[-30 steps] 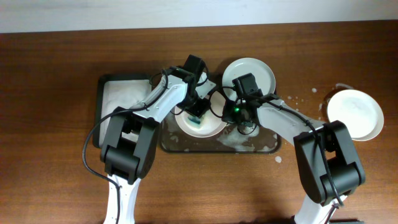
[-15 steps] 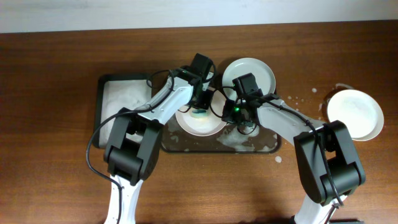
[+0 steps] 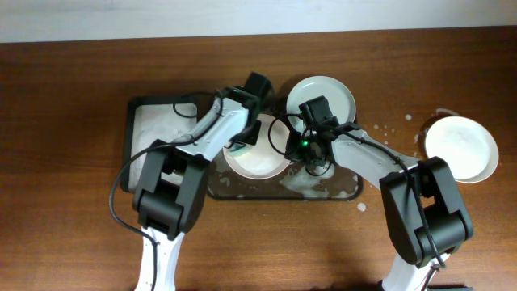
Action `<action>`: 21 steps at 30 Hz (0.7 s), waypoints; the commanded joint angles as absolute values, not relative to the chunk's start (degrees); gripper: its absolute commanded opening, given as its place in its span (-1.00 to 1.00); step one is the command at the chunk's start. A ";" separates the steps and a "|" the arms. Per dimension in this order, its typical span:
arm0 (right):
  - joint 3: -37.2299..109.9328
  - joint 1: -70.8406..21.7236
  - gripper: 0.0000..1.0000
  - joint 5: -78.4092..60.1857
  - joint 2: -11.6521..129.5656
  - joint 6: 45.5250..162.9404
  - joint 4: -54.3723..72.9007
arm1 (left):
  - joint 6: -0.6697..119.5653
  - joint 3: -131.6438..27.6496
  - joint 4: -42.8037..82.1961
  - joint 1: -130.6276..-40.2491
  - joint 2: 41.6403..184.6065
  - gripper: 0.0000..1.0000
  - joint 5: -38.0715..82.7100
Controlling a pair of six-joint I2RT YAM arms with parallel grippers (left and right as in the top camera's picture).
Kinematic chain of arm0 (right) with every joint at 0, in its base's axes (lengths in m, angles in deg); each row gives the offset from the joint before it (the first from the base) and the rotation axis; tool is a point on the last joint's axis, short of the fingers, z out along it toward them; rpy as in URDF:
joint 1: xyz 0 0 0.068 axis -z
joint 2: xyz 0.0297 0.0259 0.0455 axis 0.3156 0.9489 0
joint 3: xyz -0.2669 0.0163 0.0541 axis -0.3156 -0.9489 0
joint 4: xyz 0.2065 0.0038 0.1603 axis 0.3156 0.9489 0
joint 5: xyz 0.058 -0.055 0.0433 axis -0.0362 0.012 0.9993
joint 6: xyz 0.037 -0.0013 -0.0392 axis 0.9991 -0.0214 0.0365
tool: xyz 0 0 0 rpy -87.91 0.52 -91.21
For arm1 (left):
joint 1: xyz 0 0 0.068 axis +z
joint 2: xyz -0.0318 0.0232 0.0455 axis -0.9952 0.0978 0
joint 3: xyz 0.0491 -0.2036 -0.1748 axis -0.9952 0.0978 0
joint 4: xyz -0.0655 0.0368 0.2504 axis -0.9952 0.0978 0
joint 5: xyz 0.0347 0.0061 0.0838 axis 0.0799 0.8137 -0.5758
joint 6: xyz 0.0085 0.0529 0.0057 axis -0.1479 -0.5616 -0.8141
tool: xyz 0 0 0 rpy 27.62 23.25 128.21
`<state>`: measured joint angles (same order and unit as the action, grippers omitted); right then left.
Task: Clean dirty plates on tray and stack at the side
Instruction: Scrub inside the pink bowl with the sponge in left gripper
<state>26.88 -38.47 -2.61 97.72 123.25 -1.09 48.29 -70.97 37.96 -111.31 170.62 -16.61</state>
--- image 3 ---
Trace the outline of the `green yellow sponge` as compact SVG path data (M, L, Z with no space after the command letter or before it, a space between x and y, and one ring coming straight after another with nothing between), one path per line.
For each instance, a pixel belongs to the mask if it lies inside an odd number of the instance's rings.
M230 157L238 157L249 151L250 147L246 144L234 144L229 147L226 152Z

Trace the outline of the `pale green plate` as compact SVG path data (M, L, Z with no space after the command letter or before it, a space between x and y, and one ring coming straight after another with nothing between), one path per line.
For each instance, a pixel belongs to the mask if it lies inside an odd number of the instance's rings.
M484 181L499 164L493 136L481 124L463 116L437 120L426 131L424 148L428 158L443 159L460 183Z

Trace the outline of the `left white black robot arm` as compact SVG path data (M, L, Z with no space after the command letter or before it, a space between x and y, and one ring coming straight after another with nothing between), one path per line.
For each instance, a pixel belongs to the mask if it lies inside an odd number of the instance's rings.
M132 207L144 242L139 290L173 290L182 240L204 205L208 168L225 147L242 151L259 138L258 115L271 81L252 73L244 86L215 94L210 111L195 127L170 142L154 141L135 156L144 163Z

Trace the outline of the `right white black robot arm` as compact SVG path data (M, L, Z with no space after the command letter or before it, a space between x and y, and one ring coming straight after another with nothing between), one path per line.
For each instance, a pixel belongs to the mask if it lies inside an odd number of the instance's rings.
M302 121L285 157L305 165L347 168L379 189L396 256L381 290L428 290L445 261L473 236L473 223L448 164L419 160L375 141L353 122L341 124L318 96L288 111Z

